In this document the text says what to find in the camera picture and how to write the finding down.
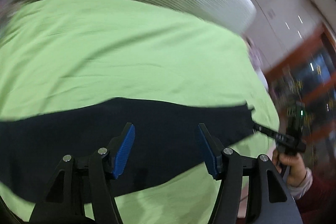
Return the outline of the red sleeve forearm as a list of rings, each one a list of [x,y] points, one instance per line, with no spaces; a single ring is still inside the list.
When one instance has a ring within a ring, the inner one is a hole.
[[[303,223],[335,223],[335,179],[323,180],[306,168],[299,187],[288,188]]]

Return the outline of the person's right hand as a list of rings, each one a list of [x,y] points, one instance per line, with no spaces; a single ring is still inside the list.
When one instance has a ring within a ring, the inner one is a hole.
[[[273,151],[272,163],[279,173],[282,171],[282,165],[290,168],[286,182],[288,185],[298,188],[306,179],[307,170],[300,153],[295,156],[289,156],[280,153],[277,149]]]

